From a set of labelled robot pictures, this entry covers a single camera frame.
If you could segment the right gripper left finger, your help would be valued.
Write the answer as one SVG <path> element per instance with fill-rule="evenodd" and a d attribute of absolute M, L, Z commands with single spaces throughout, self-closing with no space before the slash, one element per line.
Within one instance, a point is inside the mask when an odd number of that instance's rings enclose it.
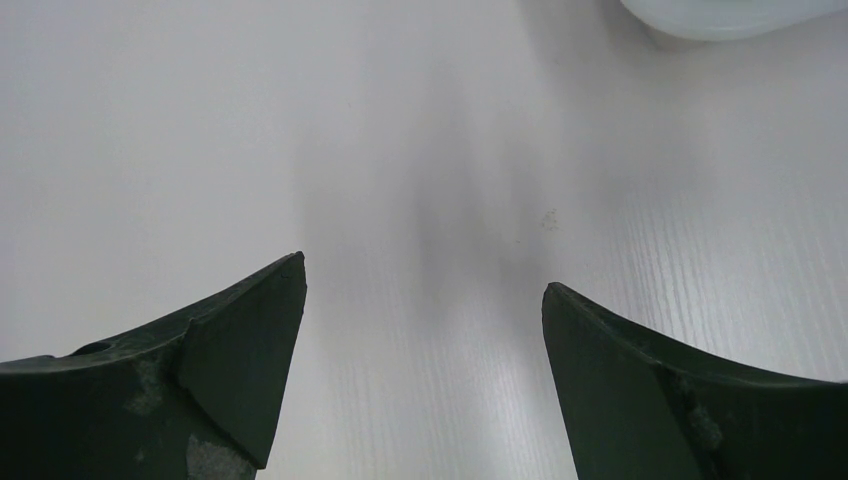
<path fill-rule="evenodd" d="M 1 366 L 5 479 L 252 479 L 267 467 L 307 295 L 295 252 L 66 356 Z"/>

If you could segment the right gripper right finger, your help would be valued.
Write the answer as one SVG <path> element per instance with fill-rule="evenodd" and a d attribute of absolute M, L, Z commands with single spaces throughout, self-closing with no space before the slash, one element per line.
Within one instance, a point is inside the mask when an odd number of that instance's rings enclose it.
<path fill-rule="evenodd" d="M 542 328 L 581 479 L 843 479 L 847 387 L 725 359 L 548 285 Z"/>

